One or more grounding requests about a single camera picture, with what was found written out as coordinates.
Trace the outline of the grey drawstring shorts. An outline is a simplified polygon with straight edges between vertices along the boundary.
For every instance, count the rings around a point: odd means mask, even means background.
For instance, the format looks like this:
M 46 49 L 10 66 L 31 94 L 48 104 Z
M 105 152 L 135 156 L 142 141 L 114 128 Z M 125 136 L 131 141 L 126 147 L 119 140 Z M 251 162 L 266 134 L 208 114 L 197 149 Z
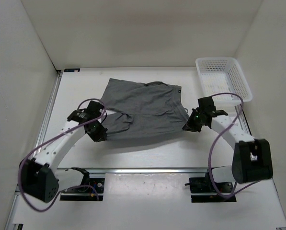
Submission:
M 182 88 L 161 81 L 139 83 L 111 78 L 101 101 L 111 114 L 103 122 L 107 141 L 152 139 L 181 133 L 189 119 Z

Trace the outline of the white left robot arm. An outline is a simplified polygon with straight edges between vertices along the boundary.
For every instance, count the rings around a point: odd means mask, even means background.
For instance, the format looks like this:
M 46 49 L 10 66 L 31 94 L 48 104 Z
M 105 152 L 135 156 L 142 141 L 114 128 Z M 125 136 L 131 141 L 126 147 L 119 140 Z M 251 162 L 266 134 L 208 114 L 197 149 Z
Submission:
M 99 99 L 87 99 L 86 102 L 87 108 L 78 107 L 67 117 L 59 135 L 36 147 L 22 160 L 18 175 L 22 195 L 28 194 L 49 203 L 63 190 L 73 187 L 80 192 L 88 190 L 87 170 L 74 166 L 57 172 L 66 154 L 85 135 L 93 142 L 107 140 L 107 129 L 102 125 L 106 117 L 105 105 Z

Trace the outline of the white perforated plastic basket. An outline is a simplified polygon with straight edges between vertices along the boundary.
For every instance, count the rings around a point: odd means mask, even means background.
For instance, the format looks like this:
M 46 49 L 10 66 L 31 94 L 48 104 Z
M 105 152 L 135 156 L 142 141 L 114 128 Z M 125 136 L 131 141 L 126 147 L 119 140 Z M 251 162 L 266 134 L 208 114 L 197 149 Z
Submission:
M 252 100 L 252 92 L 238 61 L 233 57 L 201 57 L 195 61 L 205 97 L 213 97 L 215 105 L 237 106 Z

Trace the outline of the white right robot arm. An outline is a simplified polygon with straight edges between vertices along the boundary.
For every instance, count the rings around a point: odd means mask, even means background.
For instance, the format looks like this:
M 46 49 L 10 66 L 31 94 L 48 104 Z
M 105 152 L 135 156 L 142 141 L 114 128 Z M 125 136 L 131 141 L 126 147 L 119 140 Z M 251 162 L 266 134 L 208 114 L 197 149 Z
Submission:
M 209 127 L 218 133 L 211 145 L 208 157 L 205 187 L 209 191 L 218 190 L 223 182 L 239 184 L 268 180 L 273 177 L 270 144 L 266 139 L 256 139 L 235 125 L 228 114 L 215 107 L 212 97 L 198 99 L 198 107 L 183 126 L 184 131 L 200 132 L 202 127 Z M 223 138 L 232 148 L 232 164 L 212 167 L 212 152 L 219 138 Z

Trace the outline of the aluminium table edge rail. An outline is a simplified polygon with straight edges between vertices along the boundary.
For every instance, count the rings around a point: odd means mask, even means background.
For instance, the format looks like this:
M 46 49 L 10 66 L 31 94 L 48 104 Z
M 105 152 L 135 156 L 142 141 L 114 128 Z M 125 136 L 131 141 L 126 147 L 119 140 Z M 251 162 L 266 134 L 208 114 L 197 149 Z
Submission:
M 89 174 L 155 174 L 155 173 L 206 173 L 208 168 L 202 167 L 169 167 L 169 168 L 85 168 Z

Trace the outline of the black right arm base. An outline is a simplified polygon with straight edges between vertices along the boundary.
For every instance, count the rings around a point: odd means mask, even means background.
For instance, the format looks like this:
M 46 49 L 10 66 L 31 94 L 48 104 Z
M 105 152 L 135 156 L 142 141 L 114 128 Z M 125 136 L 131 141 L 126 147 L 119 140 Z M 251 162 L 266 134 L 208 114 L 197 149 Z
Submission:
M 224 198 L 213 187 L 207 169 L 190 172 L 188 181 L 184 184 L 190 189 L 192 203 L 233 203 L 237 202 L 235 195 Z

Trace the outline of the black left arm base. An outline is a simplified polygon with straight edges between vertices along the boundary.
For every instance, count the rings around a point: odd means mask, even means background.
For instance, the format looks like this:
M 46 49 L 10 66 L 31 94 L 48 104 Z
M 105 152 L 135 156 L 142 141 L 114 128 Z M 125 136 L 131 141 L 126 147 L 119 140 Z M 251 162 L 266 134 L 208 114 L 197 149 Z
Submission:
M 75 180 L 75 184 L 67 186 L 60 193 L 60 201 L 103 201 L 105 177 L 104 175 L 91 175 L 86 169 L 72 167 L 66 172 L 76 172 L 82 175 L 80 180 Z

